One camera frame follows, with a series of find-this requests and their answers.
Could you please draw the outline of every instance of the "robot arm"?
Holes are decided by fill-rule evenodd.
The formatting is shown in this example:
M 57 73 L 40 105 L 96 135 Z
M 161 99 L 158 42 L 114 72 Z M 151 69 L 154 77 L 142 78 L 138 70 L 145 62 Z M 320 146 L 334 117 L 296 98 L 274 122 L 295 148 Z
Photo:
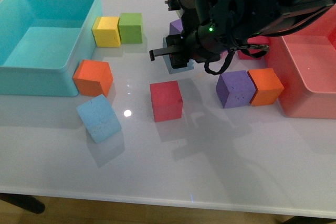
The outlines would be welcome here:
M 204 63 L 205 71 L 221 74 L 229 66 L 237 50 L 252 57 L 268 51 L 266 45 L 251 45 L 248 38 L 283 36 L 314 22 L 335 4 L 335 0 L 168 0 L 169 10 L 180 12 L 181 35 L 168 36 L 167 48 L 150 51 L 156 56 L 170 55 L 173 68 L 186 67 L 190 59 Z M 259 49 L 251 55 L 249 49 Z M 209 63 L 220 60 L 228 51 L 218 72 Z

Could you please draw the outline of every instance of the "yellow cube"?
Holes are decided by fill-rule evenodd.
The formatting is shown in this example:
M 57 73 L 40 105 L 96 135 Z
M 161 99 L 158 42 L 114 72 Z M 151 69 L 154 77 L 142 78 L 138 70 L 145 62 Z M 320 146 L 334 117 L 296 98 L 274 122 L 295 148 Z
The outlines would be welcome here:
M 92 32 L 97 47 L 120 47 L 119 17 L 97 17 Z

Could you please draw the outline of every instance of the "pink bin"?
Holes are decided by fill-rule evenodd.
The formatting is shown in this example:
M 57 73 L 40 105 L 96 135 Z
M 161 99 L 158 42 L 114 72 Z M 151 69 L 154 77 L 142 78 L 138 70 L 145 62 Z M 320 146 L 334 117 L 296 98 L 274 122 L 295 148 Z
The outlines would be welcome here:
M 293 118 L 336 119 L 336 7 L 305 29 L 270 39 L 265 57 L 285 90 L 279 97 Z

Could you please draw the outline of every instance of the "purple cube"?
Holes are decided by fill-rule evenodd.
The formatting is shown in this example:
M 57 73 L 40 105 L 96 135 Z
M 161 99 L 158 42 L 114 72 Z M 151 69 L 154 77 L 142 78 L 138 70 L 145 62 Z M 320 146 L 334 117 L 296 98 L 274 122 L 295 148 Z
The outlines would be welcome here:
M 180 19 L 175 20 L 169 25 L 169 35 L 181 34 L 183 31 L 182 21 Z
M 256 88 L 245 70 L 225 72 L 219 76 L 216 92 L 223 108 L 249 105 Z

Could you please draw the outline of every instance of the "blue cube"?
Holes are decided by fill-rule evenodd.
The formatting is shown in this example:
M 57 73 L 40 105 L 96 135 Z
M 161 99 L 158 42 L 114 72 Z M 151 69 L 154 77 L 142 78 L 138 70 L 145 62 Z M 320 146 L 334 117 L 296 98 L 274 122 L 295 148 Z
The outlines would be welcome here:
M 103 94 L 79 105 L 77 112 L 96 143 L 108 139 L 121 130 L 118 118 Z
M 245 70 L 225 72 L 219 76 L 216 92 L 223 108 L 249 105 L 256 88 Z

